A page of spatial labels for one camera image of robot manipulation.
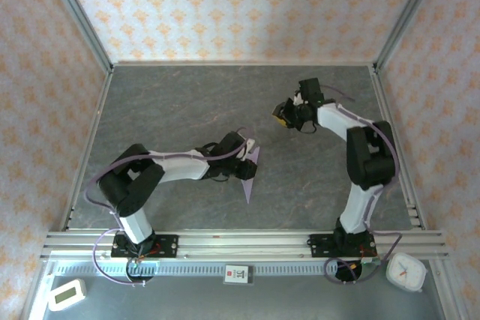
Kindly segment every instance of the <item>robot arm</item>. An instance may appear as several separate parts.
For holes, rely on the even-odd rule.
[[[372,121],[348,112],[334,100],[326,100],[320,91],[318,79],[300,82],[295,97],[279,104],[273,116],[288,128],[301,131],[303,124],[312,121],[330,129],[346,141],[347,170],[352,181],[348,202],[337,227],[346,238],[366,232],[382,190],[395,174],[392,153],[382,139],[366,124]],[[386,121],[373,123],[393,144],[390,125]]]
[[[245,146],[236,154],[222,157]],[[155,233],[143,206],[160,183],[181,179],[202,180],[219,175],[247,180],[255,176],[257,165],[246,158],[255,141],[236,132],[219,143],[210,143],[185,153],[147,151],[141,144],[129,147],[116,161],[137,155],[152,155],[119,166],[103,176],[99,188],[116,209],[131,246],[140,253],[155,245]]]

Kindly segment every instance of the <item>purple triangle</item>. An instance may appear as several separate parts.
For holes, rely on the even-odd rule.
[[[255,148],[253,153],[247,154],[247,159],[252,160],[255,164],[258,164],[258,154],[260,153],[260,147]],[[245,192],[245,198],[247,199],[247,204],[250,204],[250,196],[252,195],[252,187],[254,186],[254,178],[248,180],[242,180],[241,185],[243,186],[243,191]]]

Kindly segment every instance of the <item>gray floor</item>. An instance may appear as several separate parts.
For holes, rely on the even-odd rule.
[[[85,179],[135,142],[161,152],[188,151],[248,127],[261,147],[250,204],[237,179],[162,184],[145,207],[154,229],[332,229],[350,191],[345,143],[325,129],[313,135],[287,130],[270,116],[299,80],[310,77],[354,96],[355,103],[342,102],[346,108],[380,119],[366,67],[117,67]],[[98,190],[92,194],[102,199]],[[114,225],[81,196],[69,224]],[[398,185],[379,200],[372,226],[411,228]]]
[[[444,319],[431,271],[422,292],[409,293],[393,286],[385,269],[355,286],[313,276],[254,277],[252,286],[224,285],[222,277],[155,277],[132,288],[82,277],[86,299],[58,313],[47,310],[44,319]],[[55,277],[53,288],[75,278]]]

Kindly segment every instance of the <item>sticker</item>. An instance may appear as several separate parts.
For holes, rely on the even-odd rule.
[[[251,266],[244,265],[225,265],[226,284],[251,284],[253,280],[253,271]]]

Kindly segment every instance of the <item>orange floral pattern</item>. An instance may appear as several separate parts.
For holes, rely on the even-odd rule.
[[[1,0],[0,23],[0,318],[18,319],[104,75],[62,0]]]
[[[80,1],[114,62],[318,63],[374,61],[407,0]]]
[[[480,0],[424,0],[382,79],[418,196],[480,313]]]

